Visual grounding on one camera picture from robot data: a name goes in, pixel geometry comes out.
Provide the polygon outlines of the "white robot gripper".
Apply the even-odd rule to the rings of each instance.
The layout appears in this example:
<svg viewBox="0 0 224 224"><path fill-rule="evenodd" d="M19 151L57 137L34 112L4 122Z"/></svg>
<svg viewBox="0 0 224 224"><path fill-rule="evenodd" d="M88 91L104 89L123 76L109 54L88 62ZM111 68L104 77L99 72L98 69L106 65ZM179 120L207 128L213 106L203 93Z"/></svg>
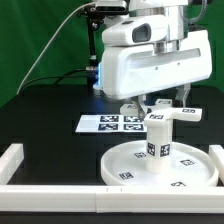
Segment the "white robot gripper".
<svg viewBox="0 0 224 224"><path fill-rule="evenodd" d="M150 112L143 94L178 86L176 100L185 107L190 83L207 79L211 73L211 48L206 30L189 32L178 51L155 54L152 44L108 47L100 68L104 93L117 100L138 96L135 104L140 117Z"/></svg>

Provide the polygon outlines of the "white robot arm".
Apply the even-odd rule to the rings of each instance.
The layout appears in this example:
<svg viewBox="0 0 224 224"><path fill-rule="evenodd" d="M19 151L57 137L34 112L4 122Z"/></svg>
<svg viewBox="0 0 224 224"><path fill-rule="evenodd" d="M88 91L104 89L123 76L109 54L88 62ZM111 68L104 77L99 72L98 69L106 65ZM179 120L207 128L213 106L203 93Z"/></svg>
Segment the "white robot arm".
<svg viewBox="0 0 224 224"><path fill-rule="evenodd" d="M189 0L130 0L128 14L106 21L96 87L126 103L123 115L144 117L147 94L176 87L185 101L194 82L212 73L205 29L188 29Z"/></svg>

